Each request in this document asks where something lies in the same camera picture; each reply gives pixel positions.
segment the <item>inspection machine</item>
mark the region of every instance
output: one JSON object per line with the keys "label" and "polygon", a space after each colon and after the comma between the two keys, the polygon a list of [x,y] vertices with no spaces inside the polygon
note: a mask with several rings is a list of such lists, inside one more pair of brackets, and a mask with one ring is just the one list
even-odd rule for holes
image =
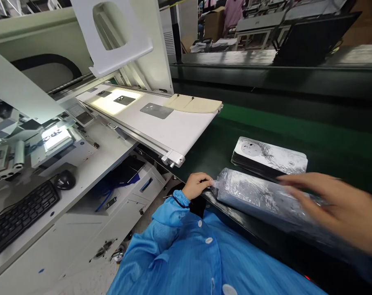
{"label": "inspection machine", "polygon": [[90,189],[137,143],[180,167],[222,108],[174,93],[157,1],[72,4],[0,20],[0,214],[64,167],[77,179],[0,252],[0,294],[107,260],[171,174],[146,162],[100,212]]}

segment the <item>clear plastic wrap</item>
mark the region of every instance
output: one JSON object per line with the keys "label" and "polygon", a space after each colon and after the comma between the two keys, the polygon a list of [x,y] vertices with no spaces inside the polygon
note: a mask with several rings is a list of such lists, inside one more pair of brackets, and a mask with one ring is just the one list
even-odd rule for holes
{"label": "clear plastic wrap", "polygon": [[[346,243],[318,226],[280,184],[225,168],[214,187],[219,201],[285,232],[297,232],[328,246],[347,247]],[[306,195],[320,206],[326,204],[321,198]]]}

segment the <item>white button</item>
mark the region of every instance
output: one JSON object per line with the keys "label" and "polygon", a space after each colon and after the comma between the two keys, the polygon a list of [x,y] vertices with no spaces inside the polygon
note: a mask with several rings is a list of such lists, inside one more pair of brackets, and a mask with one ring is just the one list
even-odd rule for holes
{"label": "white button", "polygon": [[222,289],[224,295],[238,295],[234,287],[232,287],[231,285],[224,284]]}

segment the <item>blue sleeve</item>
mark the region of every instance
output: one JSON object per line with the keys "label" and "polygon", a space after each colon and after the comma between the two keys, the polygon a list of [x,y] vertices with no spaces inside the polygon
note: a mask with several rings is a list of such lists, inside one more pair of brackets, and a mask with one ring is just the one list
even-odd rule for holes
{"label": "blue sleeve", "polygon": [[[190,201],[182,191],[174,191],[173,196],[183,206]],[[152,216],[152,222],[142,234],[134,234],[107,295],[115,295],[127,290],[143,275],[153,260],[167,250],[177,238],[182,227],[181,218],[189,211],[182,208],[173,197],[167,198]]]}

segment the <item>right hand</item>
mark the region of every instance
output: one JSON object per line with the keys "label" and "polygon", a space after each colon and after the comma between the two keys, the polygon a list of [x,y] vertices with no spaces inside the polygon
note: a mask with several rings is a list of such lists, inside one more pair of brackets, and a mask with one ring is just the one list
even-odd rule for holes
{"label": "right hand", "polygon": [[[372,196],[320,173],[279,176],[280,184],[320,225],[372,255]],[[320,207],[297,188],[317,192],[330,205]]]}

